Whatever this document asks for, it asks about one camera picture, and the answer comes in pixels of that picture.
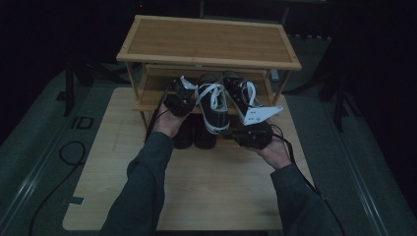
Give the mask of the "person's right hand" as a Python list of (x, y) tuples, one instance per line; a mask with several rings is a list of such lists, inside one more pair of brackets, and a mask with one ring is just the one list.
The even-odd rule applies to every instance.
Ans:
[(249, 148), (259, 155), (273, 169), (281, 169), (291, 163), (284, 141), (281, 139), (282, 132), (270, 121), (269, 126), (273, 131), (272, 140), (268, 146), (263, 149)]

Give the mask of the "black white canvas sneaker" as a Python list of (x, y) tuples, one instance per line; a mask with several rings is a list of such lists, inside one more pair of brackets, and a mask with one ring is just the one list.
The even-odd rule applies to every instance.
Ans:
[(229, 117), (225, 88), (215, 75), (203, 74), (199, 77), (196, 97), (207, 130), (213, 135), (226, 130)]
[(245, 117), (249, 108), (263, 106), (257, 99), (256, 86), (252, 81), (242, 78), (233, 71), (225, 71), (222, 81), (226, 94), (237, 107), (240, 116)]

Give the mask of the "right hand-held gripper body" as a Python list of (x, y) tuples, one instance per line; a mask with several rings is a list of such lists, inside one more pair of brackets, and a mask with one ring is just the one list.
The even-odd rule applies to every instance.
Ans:
[(235, 132), (235, 141), (246, 148), (265, 148), (272, 139), (272, 130), (267, 119), (282, 110), (282, 106), (249, 108), (244, 116), (243, 126)]

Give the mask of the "person's left hand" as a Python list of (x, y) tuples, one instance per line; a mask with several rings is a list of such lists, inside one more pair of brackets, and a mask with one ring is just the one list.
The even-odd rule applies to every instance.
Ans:
[(152, 130), (154, 132), (163, 133), (169, 138), (174, 138), (185, 120), (185, 117), (173, 115), (165, 105), (162, 104), (158, 110), (157, 118)]

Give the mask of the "wooden three-tier shoe rack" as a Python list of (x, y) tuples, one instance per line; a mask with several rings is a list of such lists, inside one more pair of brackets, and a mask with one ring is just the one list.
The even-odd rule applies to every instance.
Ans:
[[(281, 25), (135, 17), (117, 55), (127, 66), (135, 95), (134, 108), (144, 124), (169, 84), (184, 76), (191, 83), (205, 74), (233, 71), (256, 85), (264, 107), (282, 106), (283, 86), (301, 64)], [(279, 81), (270, 79), (276, 69)]]

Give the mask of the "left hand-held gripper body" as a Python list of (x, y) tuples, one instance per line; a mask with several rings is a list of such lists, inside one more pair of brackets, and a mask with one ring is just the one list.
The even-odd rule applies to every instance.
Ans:
[(197, 87), (186, 80), (184, 76), (175, 79), (171, 86), (175, 92), (169, 93), (165, 97), (163, 104), (174, 116), (185, 117), (196, 106), (195, 91)]

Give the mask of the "dark metal stand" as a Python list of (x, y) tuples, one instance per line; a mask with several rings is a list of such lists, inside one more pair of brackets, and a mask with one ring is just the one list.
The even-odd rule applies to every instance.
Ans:
[(56, 99), (65, 102), (64, 117), (68, 117), (75, 105), (75, 77), (78, 78), (82, 86), (90, 87), (93, 83), (90, 71), (96, 71), (109, 81), (118, 84), (127, 84), (128, 81), (120, 77), (126, 69), (111, 71), (104, 65), (96, 61), (90, 61), (83, 57), (70, 57), (65, 64), (65, 89), (60, 91)]
[(345, 114), (344, 102), (348, 78), (354, 68), (348, 46), (342, 39), (333, 38), (319, 62), (312, 78), (306, 84), (285, 90), (283, 94), (295, 95), (323, 83), (318, 97), (320, 101), (330, 101), (335, 97), (333, 122), (339, 132), (343, 131), (342, 117)]

